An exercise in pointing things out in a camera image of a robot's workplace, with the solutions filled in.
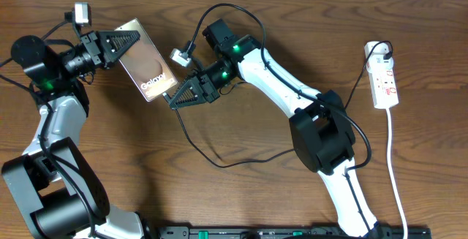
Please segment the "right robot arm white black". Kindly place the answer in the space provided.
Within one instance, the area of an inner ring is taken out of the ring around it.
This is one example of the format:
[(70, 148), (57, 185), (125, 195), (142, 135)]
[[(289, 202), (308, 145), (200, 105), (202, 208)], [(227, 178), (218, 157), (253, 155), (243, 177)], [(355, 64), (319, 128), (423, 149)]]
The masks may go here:
[(287, 116), (293, 149), (317, 173), (336, 208), (341, 230), (354, 238), (378, 238), (380, 227), (358, 182), (354, 133), (358, 126), (334, 91), (321, 93), (277, 64), (251, 35), (239, 37), (219, 19), (203, 31), (217, 60), (199, 64), (175, 91), (164, 98), (173, 110), (212, 103), (220, 89), (238, 77), (261, 90)]

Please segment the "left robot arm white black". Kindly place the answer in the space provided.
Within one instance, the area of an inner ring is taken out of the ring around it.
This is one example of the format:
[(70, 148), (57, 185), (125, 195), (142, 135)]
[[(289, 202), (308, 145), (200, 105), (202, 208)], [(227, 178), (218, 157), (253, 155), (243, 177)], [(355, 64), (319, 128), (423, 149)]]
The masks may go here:
[(3, 164), (1, 175), (34, 238), (157, 237), (139, 213), (109, 203), (78, 150), (89, 112), (81, 78), (111, 68), (139, 38), (137, 31), (92, 31), (78, 45), (34, 35), (12, 45), (41, 119), (31, 144)]

